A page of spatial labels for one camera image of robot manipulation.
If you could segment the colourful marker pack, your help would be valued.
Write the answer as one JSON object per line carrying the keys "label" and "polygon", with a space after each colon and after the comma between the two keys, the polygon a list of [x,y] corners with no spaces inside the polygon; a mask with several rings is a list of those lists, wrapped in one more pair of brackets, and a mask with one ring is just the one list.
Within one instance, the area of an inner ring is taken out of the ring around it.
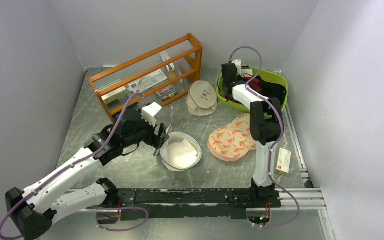
{"label": "colourful marker pack", "polygon": [[168,85],[167,87],[157,91],[156,93],[163,102],[171,99],[172,97],[178,94],[173,85]]}

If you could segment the orange wooden rack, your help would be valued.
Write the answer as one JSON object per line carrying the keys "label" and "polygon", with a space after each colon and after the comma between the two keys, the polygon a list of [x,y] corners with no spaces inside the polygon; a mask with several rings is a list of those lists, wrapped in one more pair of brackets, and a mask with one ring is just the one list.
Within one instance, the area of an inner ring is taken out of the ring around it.
{"label": "orange wooden rack", "polygon": [[88,78],[109,119],[143,105],[140,93],[166,106],[185,96],[201,77],[203,45],[192,33]]}

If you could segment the white mesh laundry bag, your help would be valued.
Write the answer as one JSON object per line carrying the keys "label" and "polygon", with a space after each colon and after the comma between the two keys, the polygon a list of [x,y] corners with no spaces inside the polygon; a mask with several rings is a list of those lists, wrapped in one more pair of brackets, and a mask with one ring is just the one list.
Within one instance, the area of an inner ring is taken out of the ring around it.
{"label": "white mesh laundry bag", "polygon": [[171,132],[160,148],[162,163],[169,171],[186,171],[199,163],[202,149],[197,140],[183,132]]}

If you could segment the black clothing pile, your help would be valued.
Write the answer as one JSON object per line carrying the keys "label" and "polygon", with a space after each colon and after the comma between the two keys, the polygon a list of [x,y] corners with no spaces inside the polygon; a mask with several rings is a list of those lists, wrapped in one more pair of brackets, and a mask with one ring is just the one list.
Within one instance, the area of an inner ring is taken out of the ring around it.
{"label": "black clothing pile", "polygon": [[[246,76],[242,79],[245,80],[245,82],[246,82],[246,81],[250,80],[251,77]],[[218,92],[220,93],[220,96],[228,102],[229,100],[227,99],[227,96],[222,89],[222,80],[223,80],[223,78],[221,76],[217,80],[216,85],[218,88]],[[263,93],[261,95],[268,97],[268,98],[277,98],[280,101],[281,105],[283,105],[285,103],[285,100],[287,97],[287,90],[283,85],[277,84],[277,83],[267,82],[267,81],[262,79],[262,87],[263,87]]]}

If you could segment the cream round laundry bag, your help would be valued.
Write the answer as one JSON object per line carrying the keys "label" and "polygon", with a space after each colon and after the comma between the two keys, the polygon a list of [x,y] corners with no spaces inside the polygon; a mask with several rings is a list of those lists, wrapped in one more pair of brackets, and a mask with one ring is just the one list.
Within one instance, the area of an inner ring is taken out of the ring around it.
{"label": "cream round laundry bag", "polygon": [[213,86],[203,80],[194,82],[188,91],[186,104],[194,116],[208,116],[217,109],[217,93]]}

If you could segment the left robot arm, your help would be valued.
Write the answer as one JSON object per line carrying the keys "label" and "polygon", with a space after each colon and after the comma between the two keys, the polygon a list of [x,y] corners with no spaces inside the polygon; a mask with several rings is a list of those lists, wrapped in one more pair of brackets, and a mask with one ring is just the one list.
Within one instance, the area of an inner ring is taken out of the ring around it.
{"label": "left robot arm", "polygon": [[138,148],[145,143],[159,150],[168,139],[166,126],[157,125],[161,109],[153,103],[140,110],[123,110],[115,124],[93,135],[70,160],[48,176],[24,189],[10,189],[5,194],[8,218],[20,231],[20,237],[35,240],[56,222],[86,208],[119,207],[119,190],[107,178],[74,192],[69,189],[115,158],[126,156],[128,147]]}

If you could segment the clear plastic package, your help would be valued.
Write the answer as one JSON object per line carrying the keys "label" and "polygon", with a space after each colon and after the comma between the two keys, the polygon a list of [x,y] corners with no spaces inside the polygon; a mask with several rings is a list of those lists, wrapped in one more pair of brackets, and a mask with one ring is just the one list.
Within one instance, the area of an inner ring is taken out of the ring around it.
{"label": "clear plastic package", "polygon": [[168,77],[162,70],[159,69],[131,83],[128,83],[126,89],[130,92],[142,93],[166,80],[168,80]]}

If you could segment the small white card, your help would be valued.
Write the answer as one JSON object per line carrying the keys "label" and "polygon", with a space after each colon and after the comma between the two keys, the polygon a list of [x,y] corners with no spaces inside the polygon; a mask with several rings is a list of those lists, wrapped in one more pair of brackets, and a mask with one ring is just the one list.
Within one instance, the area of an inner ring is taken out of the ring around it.
{"label": "small white card", "polygon": [[280,174],[289,174],[292,152],[290,150],[280,148],[278,152],[276,172]]}

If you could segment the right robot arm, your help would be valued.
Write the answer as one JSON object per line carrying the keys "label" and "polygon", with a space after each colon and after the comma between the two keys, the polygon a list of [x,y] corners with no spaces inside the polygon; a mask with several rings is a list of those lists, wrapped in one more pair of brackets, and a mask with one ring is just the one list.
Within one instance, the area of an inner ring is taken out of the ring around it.
{"label": "right robot arm", "polygon": [[262,207],[275,195],[273,177],[276,148],[284,135],[282,105],[277,98],[268,98],[240,80],[234,63],[221,65],[222,89],[228,100],[235,100],[249,109],[250,133],[256,141],[256,164],[252,178],[250,202]]}

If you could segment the green box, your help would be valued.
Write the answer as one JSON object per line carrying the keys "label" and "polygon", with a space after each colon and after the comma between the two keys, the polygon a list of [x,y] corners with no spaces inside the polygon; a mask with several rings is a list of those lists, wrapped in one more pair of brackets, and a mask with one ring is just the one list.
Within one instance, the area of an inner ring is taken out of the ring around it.
{"label": "green box", "polygon": [[106,105],[109,105],[113,102],[122,100],[129,97],[129,91],[124,87],[120,87],[114,91],[111,91],[102,96],[102,100]]}

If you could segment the green plastic basin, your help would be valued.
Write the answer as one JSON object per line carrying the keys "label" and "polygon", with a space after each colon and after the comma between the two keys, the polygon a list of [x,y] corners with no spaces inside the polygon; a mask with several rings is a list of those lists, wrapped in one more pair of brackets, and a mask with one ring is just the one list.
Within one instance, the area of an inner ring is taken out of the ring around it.
{"label": "green plastic basin", "polygon": [[[288,82],[287,82],[287,80],[284,77],[282,77],[281,75],[275,74],[275,73],[267,71],[267,70],[261,70],[261,72],[259,73],[259,76],[261,76],[261,78],[263,80],[265,80],[266,82],[279,84],[279,85],[282,85],[282,86],[284,86],[286,88],[286,90],[287,90],[286,100],[285,100],[284,104],[281,105],[281,111],[283,112],[285,110],[285,108],[286,108],[287,100],[288,100]],[[250,112],[245,106],[243,106],[238,101],[230,101],[230,100],[227,101],[224,98],[222,98],[220,92],[218,91],[218,87],[217,87],[217,90],[216,90],[216,94],[217,94],[218,100],[224,106],[226,106],[228,108],[231,108],[231,109],[234,109],[234,110],[238,110],[238,111],[244,112],[244,113],[249,113]]]}

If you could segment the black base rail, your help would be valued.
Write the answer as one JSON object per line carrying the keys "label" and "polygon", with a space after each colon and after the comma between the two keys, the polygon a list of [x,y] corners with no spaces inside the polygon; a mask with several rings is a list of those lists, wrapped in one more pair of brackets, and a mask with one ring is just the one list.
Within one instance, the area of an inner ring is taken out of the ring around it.
{"label": "black base rail", "polygon": [[124,207],[121,220],[230,217],[245,220],[247,209],[281,207],[274,186],[249,188],[119,188],[99,207]]}

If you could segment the white bra pad insert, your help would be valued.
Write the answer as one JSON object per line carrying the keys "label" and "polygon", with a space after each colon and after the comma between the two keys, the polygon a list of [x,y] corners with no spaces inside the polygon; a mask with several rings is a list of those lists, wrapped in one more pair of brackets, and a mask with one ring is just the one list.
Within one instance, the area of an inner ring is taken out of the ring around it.
{"label": "white bra pad insert", "polygon": [[188,139],[166,142],[160,150],[163,164],[172,172],[182,172],[196,165],[199,153]]}

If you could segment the white clip on rack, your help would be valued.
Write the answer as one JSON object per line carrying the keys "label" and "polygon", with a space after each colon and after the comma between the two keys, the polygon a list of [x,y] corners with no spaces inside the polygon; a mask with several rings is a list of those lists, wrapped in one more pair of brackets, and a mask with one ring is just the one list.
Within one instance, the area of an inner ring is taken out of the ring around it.
{"label": "white clip on rack", "polygon": [[165,66],[165,68],[166,68],[167,72],[174,72],[175,69],[176,69],[176,67],[175,67],[175,65],[173,63],[167,64]]}

